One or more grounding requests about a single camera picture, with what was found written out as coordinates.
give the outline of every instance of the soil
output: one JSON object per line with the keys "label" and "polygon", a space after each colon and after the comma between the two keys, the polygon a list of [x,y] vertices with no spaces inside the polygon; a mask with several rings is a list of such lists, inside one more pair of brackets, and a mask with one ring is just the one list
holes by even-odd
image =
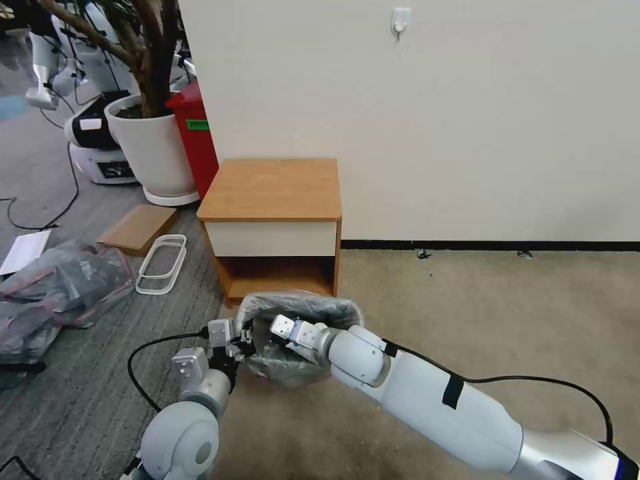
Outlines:
{"label": "soil", "polygon": [[130,120],[141,119],[142,106],[138,104],[138,105],[133,105],[129,108],[122,109],[118,113],[116,113],[115,116],[118,118],[124,118],[124,119],[130,119]]}

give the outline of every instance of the white planter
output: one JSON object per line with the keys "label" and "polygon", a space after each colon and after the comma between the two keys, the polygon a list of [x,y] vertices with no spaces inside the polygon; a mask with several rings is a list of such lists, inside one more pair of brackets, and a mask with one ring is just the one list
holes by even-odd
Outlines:
{"label": "white planter", "polygon": [[111,135],[118,142],[147,200],[158,205],[186,205],[200,198],[174,115],[154,119],[116,117],[140,103],[140,95],[116,100],[105,108]]}

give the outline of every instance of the white drawer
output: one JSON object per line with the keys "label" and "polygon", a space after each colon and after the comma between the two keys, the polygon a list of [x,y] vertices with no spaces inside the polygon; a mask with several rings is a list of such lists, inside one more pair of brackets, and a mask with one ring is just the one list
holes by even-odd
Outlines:
{"label": "white drawer", "polygon": [[216,257],[332,257],[336,222],[205,222]]}

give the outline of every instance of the black baseboard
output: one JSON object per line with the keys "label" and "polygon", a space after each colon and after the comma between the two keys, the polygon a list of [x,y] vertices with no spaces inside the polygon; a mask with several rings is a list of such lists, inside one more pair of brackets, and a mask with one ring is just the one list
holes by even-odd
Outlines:
{"label": "black baseboard", "polygon": [[346,250],[640,251],[640,241],[342,240]]}

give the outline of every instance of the white plastic frame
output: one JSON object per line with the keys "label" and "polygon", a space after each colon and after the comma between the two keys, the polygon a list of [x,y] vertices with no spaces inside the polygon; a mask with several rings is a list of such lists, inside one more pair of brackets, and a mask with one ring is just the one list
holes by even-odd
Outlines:
{"label": "white plastic frame", "polygon": [[[138,270],[138,278],[135,281],[135,290],[142,295],[164,295],[168,293],[173,288],[176,279],[178,278],[178,273],[180,273],[180,269],[182,268],[182,264],[185,261],[185,257],[187,256],[187,238],[184,235],[172,234],[172,235],[161,235],[156,238],[151,246],[145,260],[140,265],[140,270]],[[173,263],[172,268],[162,275],[145,275],[145,270],[149,266],[149,262],[151,262],[151,258],[153,254],[160,247],[176,247],[178,248],[178,256]],[[169,283],[161,289],[146,289],[140,287],[140,282],[143,279],[147,280],[162,280],[169,279]]]}

